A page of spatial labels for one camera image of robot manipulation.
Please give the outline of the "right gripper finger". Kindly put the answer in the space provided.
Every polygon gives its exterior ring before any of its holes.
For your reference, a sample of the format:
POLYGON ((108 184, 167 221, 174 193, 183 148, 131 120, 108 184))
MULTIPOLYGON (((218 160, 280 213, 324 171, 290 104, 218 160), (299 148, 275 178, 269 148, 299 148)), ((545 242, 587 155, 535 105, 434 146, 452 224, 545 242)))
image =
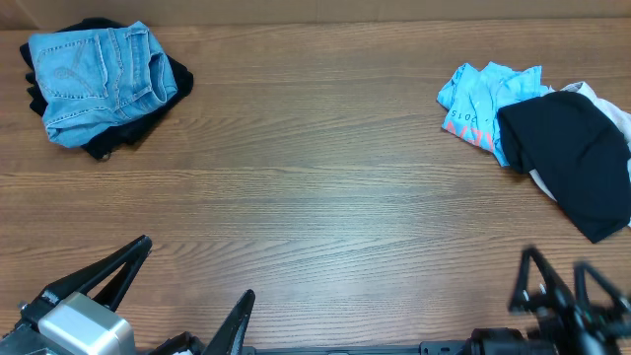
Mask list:
POLYGON ((589 275, 599 288, 605 292, 612 302, 612 311, 620 313, 630 312, 629 299, 603 274, 591 266, 588 262, 578 262, 574 265, 575 294, 577 302, 584 307, 591 307, 587 289, 586 276, 589 275))
POLYGON ((516 284, 508 304, 511 313, 549 311, 560 314, 575 304, 568 285, 535 246, 522 251, 516 284))

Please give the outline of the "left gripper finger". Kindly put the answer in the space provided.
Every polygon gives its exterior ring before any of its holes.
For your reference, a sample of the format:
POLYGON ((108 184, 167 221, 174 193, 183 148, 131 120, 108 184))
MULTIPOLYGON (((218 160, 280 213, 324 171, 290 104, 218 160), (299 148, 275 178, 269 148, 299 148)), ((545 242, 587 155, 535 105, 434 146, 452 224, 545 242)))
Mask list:
POLYGON ((242 355, 245 332, 255 302, 255 293, 248 289, 232 308, 202 355, 242 355))
POLYGON ((94 287, 118 271, 93 298, 93 301, 115 312, 149 256, 152 245, 152 240, 143 235, 108 257, 48 284, 39 297, 57 306, 75 292, 88 295, 94 287))

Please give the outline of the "blue denim jeans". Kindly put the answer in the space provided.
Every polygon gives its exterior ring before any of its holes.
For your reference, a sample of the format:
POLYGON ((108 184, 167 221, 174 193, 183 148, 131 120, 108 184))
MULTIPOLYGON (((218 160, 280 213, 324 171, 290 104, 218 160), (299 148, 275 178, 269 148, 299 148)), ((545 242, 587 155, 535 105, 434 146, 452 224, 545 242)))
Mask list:
POLYGON ((47 102, 43 126, 51 142, 66 148, 152 113, 178 92, 167 55, 141 22, 35 34, 28 46, 47 102))

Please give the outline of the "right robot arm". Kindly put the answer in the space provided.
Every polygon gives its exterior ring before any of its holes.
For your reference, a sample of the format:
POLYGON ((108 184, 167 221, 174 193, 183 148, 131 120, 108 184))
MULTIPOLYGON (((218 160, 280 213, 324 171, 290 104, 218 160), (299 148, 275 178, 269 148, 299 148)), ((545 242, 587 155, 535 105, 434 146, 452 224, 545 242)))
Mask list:
POLYGON ((616 355, 630 336, 630 298, 587 262, 574 264, 571 290, 535 247, 522 259, 508 310, 536 316, 537 328, 480 328, 462 352, 480 355, 616 355))

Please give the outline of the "light blue printed t-shirt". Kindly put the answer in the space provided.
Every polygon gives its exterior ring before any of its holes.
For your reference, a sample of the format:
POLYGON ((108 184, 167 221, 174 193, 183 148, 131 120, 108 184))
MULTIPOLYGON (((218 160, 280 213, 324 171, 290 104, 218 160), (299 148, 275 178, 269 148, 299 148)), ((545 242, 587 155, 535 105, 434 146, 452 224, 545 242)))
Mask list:
POLYGON ((541 97, 553 91, 541 82, 542 68, 524 71, 490 62, 481 70, 468 63, 457 68, 440 90, 437 102, 447 110, 442 128, 494 155, 499 165, 508 160, 501 144, 497 114, 500 108, 541 97))

